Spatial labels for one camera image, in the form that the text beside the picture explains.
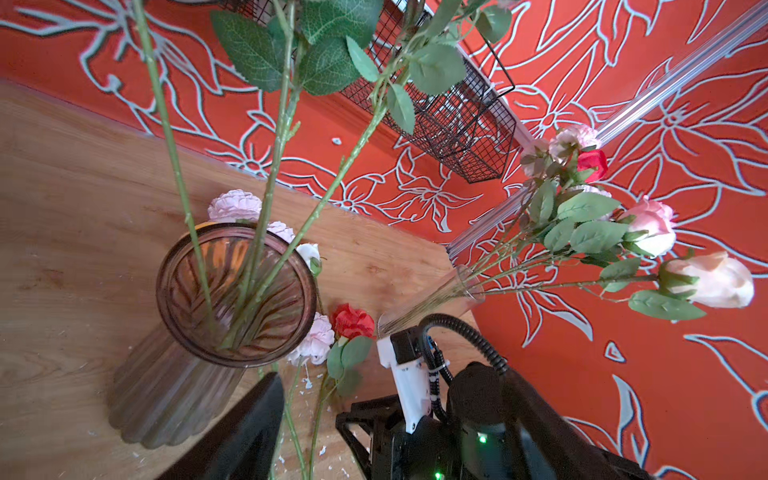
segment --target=floral wallpaper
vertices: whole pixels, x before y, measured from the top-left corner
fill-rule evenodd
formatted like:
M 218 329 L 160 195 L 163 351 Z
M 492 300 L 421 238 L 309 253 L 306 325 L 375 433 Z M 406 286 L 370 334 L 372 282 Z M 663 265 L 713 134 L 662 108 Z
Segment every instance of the floral wallpaper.
M 756 3 L 523 0 L 497 44 L 503 67 L 475 36 L 464 48 L 498 89 L 507 68 L 517 85 L 509 106 L 535 137 L 551 137 L 572 123 L 599 128 Z M 263 175 L 276 97 L 233 70 L 210 26 L 212 8 L 147 4 L 177 141 Z M 0 50 L 3 75 L 159 134 L 132 25 L 129 0 L 8 0 L 0 7 L 0 41 L 12 45 Z M 751 307 L 671 324 L 577 293 L 534 292 L 489 297 L 475 309 L 482 331 L 585 439 L 660 478 L 768 478 L 766 43 L 763 29 L 604 147 L 604 186 L 624 204 L 647 194 L 671 205 L 677 251 L 720 248 L 740 258 L 758 279 Z M 367 114 L 338 95 L 307 95 L 297 115 L 302 127 L 280 182 L 318 197 Z M 522 180 L 512 158 L 501 180 L 469 185 L 381 127 L 333 202 L 448 243 Z M 578 280 L 579 272 L 586 275 L 564 268 L 503 281 Z

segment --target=wooden surface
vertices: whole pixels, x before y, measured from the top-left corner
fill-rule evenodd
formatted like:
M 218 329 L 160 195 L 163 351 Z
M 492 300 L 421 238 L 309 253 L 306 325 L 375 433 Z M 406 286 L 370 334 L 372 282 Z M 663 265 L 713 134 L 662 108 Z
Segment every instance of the wooden surface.
M 153 451 L 124 444 L 107 422 L 105 392 L 160 322 L 155 275 L 185 231 L 164 142 L 0 84 L 0 155 L 2 477 L 155 478 L 199 437 Z M 198 221 L 224 191 L 263 192 L 263 182 L 220 162 L 182 151 L 181 163 Z M 315 202 L 280 188 L 273 217 L 296 228 Z M 319 278 L 326 308 L 349 302 L 374 318 L 451 268 L 442 246 L 334 207 L 306 240 L 327 259 Z M 437 338 L 455 371 L 478 358 L 451 333 Z M 358 400 L 395 392 L 375 352 L 361 371 Z M 290 382 L 293 370 L 282 372 Z M 318 369 L 308 373 L 314 387 L 300 387 L 293 407 L 305 449 L 320 384 Z M 247 371 L 230 405 L 256 380 Z M 323 412 L 315 478 L 360 478 L 334 416 Z M 277 472 L 299 478 L 287 436 L 280 447 Z

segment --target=red flower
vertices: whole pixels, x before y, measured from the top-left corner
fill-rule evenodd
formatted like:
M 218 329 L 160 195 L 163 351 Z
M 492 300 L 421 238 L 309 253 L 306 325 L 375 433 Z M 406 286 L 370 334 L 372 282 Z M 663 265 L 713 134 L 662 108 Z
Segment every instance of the red flower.
M 373 318 L 365 310 L 355 310 L 348 303 L 339 305 L 333 314 L 333 329 L 348 339 L 360 335 L 374 337 Z
M 578 156 L 576 170 L 582 171 L 589 170 L 590 168 L 597 168 L 598 170 L 589 176 L 586 183 L 590 184 L 605 177 L 605 174 L 608 172 L 608 159 L 602 150 L 585 151 Z

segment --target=transparent vase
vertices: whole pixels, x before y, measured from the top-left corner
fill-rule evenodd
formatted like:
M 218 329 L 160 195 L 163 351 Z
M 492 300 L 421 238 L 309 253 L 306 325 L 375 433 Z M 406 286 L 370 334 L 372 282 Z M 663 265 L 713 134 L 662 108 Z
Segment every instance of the transparent vase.
M 431 286 L 384 312 L 376 324 L 376 337 L 381 339 L 416 326 L 430 313 L 464 315 L 484 300 L 479 278 L 468 266 L 459 265 Z
M 252 227 L 216 223 L 197 230 L 214 315 L 197 274 L 188 235 L 170 250 L 157 275 L 157 306 L 163 323 L 131 351 L 108 393 L 109 422 L 128 443 L 148 449 L 178 445 L 202 432 L 219 415 L 244 369 L 290 353 L 309 332 L 317 291 L 298 253 L 289 258 L 265 300 L 237 330 L 234 347 L 222 342 L 233 323 L 237 284 L 252 243 Z M 259 279 L 288 243 L 268 233 Z

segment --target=wire mesh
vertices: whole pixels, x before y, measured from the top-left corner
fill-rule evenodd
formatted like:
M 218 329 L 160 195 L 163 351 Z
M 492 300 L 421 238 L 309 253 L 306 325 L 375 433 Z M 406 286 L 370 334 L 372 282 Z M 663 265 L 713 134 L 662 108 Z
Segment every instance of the wire mesh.
M 270 0 L 221 0 L 220 5 L 262 25 L 272 18 Z M 419 23 L 429 16 L 425 12 Z M 379 68 L 387 65 L 397 53 L 399 46 L 395 42 L 401 31 L 402 17 L 403 13 L 395 3 L 384 2 L 373 41 L 366 49 Z M 488 47 L 501 64 L 491 45 Z M 413 83 L 406 85 L 416 114 L 413 134 L 401 129 L 389 114 L 384 117 L 384 123 L 473 184 L 501 178 L 509 154 L 515 149 L 517 121 L 499 100 L 513 90 L 515 84 L 502 66 L 511 87 L 498 93 L 466 58 L 464 66 L 467 71 L 465 80 L 441 95 L 429 96 L 417 90 Z M 372 91 L 373 84 L 358 78 L 341 94 L 372 113 Z

